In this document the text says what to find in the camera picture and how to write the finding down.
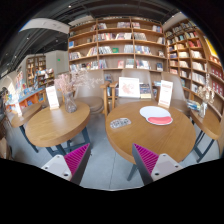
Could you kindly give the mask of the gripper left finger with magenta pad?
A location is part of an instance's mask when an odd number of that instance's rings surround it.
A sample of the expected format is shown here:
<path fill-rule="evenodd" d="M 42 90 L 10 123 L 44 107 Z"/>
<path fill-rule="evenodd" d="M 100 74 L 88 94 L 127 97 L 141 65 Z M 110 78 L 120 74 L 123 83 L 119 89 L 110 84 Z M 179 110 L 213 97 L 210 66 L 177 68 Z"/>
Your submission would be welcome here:
<path fill-rule="evenodd" d="M 65 156 L 56 155 L 42 169 L 79 185 L 91 154 L 87 143 Z"/>

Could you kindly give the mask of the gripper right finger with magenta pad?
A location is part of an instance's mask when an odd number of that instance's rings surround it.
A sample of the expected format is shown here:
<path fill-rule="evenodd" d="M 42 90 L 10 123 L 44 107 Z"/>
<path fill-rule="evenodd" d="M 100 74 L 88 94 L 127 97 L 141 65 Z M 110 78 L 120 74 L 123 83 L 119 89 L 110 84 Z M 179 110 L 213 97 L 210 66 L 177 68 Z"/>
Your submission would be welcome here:
<path fill-rule="evenodd" d="M 182 169 L 168 154 L 158 155 L 138 144 L 132 145 L 132 154 L 145 185 Z"/>

